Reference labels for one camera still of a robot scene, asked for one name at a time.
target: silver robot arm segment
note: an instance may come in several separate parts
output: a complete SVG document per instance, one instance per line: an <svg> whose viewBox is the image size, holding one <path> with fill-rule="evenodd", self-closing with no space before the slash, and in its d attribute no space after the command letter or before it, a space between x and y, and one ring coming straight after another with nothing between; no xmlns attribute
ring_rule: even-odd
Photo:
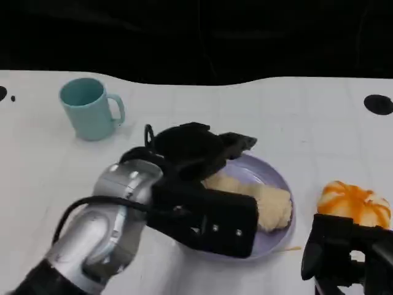
<svg viewBox="0 0 393 295"><path fill-rule="evenodd" d="M151 186L163 176L144 160L108 167L93 195L121 197L149 205ZM62 276L87 294L101 294L109 279L134 259L146 214L120 205L89 205L71 222L46 259Z"/></svg>

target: table surface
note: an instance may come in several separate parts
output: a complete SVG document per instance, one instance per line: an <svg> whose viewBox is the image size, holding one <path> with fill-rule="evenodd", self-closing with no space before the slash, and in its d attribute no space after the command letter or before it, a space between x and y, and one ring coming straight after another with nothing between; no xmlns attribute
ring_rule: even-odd
<svg viewBox="0 0 393 295"><path fill-rule="evenodd" d="M114 136L95 143L75 137L58 91L77 77L95 77L124 100L126 122ZM0 102L0 293L14 288L44 255L63 210L91 194L105 167L143 143L146 123L159 132L197 121L214 132L257 137L251 154L274 166L294 193L297 220L286 247L304 246L321 189L331 180L374 189L393 203L393 115L374 115L363 104L369 94L393 97L390 80L278 77L202 87L0 71L0 85L8 90ZM209 261L146 228L137 258L104 294L312 294L312 280L300 277L302 253Z"/></svg>

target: orange pumpkin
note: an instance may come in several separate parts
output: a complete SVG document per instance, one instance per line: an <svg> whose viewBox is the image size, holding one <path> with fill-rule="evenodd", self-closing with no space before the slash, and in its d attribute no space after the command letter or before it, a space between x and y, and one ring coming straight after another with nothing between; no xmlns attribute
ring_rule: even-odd
<svg viewBox="0 0 393 295"><path fill-rule="evenodd" d="M373 191L365 191L341 181L325 186L318 202L318 213L350 217L361 226L390 228L389 202Z"/></svg>

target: black object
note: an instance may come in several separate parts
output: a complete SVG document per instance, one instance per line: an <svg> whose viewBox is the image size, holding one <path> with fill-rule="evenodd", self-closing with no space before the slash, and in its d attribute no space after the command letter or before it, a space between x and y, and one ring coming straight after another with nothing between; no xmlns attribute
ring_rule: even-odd
<svg viewBox="0 0 393 295"><path fill-rule="evenodd" d="M7 95L7 89L4 86L0 86L0 101L2 101Z"/></svg>
<svg viewBox="0 0 393 295"><path fill-rule="evenodd" d="M152 188L153 209L186 213L180 218L148 214L148 226L196 250L245 258L251 254L257 230L255 199L207 190L200 181L253 147L257 139L209 130L210 126L193 122L154 136L146 125L146 147L128 151L120 163L142 159L160 166L164 178Z"/></svg>
<svg viewBox="0 0 393 295"><path fill-rule="evenodd" d="M12 295L87 295L72 284L48 261L43 260L35 267Z"/></svg>
<svg viewBox="0 0 393 295"><path fill-rule="evenodd" d="M188 214L177 219L149 214L149 227L191 249L237 258L251 255L258 224L254 198L176 181L154 185L152 195L156 210Z"/></svg>
<svg viewBox="0 0 393 295"><path fill-rule="evenodd" d="M352 250L365 262L351 260ZM317 294L342 294L337 286L364 286L364 294L393 294L393 233L354 224L351 218L315 214L302 260L302 279L315 277Z"/></svg>
<svg viewBox="0 0 393 295"><path fill-rule="evenodd" d="M256 138L237 133L215 135L210 126L192 122L166 129L154 136L146 127L147 148L162 155L183 181L199 181L223 168L228 159L238 158L251 149Z"/></svg>
<svg viewBox="0 0 393 295"><path fill-rule="evenodd" d="M392 100L384 95L369 95L364 99L364 106L377 115L389 115L393 112Z"/></svg>

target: food on plate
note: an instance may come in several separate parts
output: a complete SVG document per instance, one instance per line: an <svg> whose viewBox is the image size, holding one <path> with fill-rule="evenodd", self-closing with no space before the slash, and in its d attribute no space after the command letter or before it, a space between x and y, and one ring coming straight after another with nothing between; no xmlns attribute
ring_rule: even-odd
<svg viewBox="0 0 393 295"><path fill-rule="evenodd" d="M257 201L260 227L271 232L286 227L292 214L290 193L275 187L260 183L243 184L238 179L216 173L206 180L203 185L208 189L250 195Z"/></svg>
<svg viewBox="0 0 393 295"><path fill-rule="evenodd" d="M389 202L373 191L363 190L341 181L325 186L318 201L318 213L349 217L361 226L390 228Z"/></svg>
<svg viewBox="0 0 393 295"><path fill-rule="evenodd" d="M258 204L258 223L265 231L271 232L288 225L292 213L289 192L258 184L253 196Z"/></svg>

